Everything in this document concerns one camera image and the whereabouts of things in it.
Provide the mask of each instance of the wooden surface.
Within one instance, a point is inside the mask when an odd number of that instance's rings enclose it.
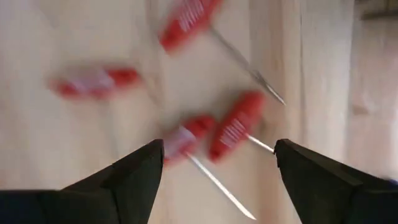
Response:
[[[157,33],[173,0],[0,1],[0,186],[61,189],[109,165],[181,120],[221,119],[239,93],[259,88],[203,32],[167,55]],[[216,29],[285,98],[268,93],[254,135],[280,138],[395,177],[393,22],[361,22],[380,5],[351,0],[229,0]],[[69,102],[45,86],[67,65],[125,63],[145,85],[109,102]],[[275,159],[245,142],[220,164],[198,156],[258,223],[298,223]],[[150,223],[255,223],[188,161],[166,169]]]

